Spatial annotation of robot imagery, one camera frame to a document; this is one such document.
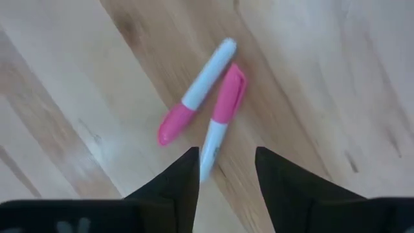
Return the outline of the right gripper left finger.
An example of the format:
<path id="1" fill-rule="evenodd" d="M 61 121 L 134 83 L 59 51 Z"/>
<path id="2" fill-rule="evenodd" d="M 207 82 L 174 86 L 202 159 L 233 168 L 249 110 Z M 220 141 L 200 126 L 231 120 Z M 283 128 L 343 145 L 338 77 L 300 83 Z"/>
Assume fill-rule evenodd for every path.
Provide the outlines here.
<path id="1" fill-rule="evenodd" d="M 126 199 L 133 205 L 125 233 L 192 233 L 199 198 L 199 148 L 175 162 Z"/>

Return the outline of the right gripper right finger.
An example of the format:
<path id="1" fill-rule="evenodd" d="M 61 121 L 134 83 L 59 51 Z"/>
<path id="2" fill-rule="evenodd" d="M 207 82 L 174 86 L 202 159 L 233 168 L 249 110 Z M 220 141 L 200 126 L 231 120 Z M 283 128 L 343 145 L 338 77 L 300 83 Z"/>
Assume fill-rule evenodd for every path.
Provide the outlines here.
<path id="1" fill-rule="evenodd" d="M 266 147 L 256 148 L 255 166 L 276 233 L 307 233 L 311 210 L 316 203 L 365 199 Z"/>

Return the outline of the thin pink marker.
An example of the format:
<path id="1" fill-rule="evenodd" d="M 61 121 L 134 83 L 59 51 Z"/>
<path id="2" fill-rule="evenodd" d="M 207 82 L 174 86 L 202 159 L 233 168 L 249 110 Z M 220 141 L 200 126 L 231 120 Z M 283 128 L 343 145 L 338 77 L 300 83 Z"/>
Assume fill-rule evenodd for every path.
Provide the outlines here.
<path id="1" fill-rule="evenodd" d="M 216 48 L 201 72 L 185 92 L 181 101 L 164 117 L 157 133 L 158 143 L 168 145 L 175 140 L 191 122 L 198 108 L 207 97 L 214 83 L 219 79 L 237 50 L 237 43 L 226 38 Z"/>
<path id="2" fill-rule="evenodd" d="M 247 80 L 236 63 L 231 64 L 224 76 L 213 115 L 201 150 L 200 182 L 206 181 L 212 171 L 226 130 L 234 118 L 246 90 Z"/>

